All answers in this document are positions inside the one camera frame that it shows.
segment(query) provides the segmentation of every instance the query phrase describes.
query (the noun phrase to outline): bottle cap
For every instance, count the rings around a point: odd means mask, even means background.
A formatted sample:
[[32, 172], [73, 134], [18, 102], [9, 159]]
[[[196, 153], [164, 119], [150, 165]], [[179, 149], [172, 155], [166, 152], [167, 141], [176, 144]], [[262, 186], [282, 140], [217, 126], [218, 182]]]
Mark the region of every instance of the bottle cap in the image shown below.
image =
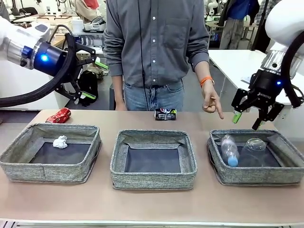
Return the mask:
[[236, 157], [229, 157], [228, 158], [228, 165], [231, 167], [237, 167], [238, 166], [238, 159]]

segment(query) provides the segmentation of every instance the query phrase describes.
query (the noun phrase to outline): orange wristband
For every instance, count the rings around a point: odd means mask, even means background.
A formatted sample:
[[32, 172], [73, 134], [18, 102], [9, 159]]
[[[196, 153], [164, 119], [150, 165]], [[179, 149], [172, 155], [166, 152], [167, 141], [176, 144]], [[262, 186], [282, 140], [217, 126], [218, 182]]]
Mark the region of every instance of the orange wristband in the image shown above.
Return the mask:
[[214, 81], [213, 81], [212, 77], [208, 76], [208, 77], [203, 78], [203, 79], [200, 81], [200, 87], [203, 87], [203, 84], [204, 84], [207, 80], [211, 80], [212, 83], [214, 84]]

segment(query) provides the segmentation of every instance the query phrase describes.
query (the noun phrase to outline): blue led light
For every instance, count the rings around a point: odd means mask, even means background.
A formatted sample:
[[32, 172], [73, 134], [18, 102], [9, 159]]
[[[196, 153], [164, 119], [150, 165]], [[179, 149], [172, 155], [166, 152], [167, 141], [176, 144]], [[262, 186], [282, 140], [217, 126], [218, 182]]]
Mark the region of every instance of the blue led light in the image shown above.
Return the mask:
[[43, 62], [47, 62], [48, 61], [48, 56], [47, 55], [41, 55], [41, 60]]

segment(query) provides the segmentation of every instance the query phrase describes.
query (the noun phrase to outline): gray button-up shirt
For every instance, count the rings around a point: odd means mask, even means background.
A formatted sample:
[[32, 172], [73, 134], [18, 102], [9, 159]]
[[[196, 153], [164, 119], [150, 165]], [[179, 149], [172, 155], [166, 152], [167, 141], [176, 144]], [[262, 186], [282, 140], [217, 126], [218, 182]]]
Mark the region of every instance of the gray button-up shirt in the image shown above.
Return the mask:
[[[139, 11], [142, 30], [142, 59]], [[110, 75], [142, 87], [180, 81], [209, 61], [209, 34], [204, 24], [203, 0], [107, 0], [104, 53]]]

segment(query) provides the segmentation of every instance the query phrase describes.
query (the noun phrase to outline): crushed can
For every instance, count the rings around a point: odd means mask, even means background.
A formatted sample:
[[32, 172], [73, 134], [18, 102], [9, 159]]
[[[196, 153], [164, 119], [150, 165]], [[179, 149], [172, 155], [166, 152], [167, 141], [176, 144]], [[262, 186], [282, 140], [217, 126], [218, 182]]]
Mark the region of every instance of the crushed can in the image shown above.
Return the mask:
[[157, 108], [154, 111], [156, 120], [176, 120], [176, 109], [174, 108]]
[[62, 108], [55, 115], [50, 116], [46, 123], [54, 123], [54, 124], [63, 124], [65, 123], [71, 116], [71, 111], [68, 108]]

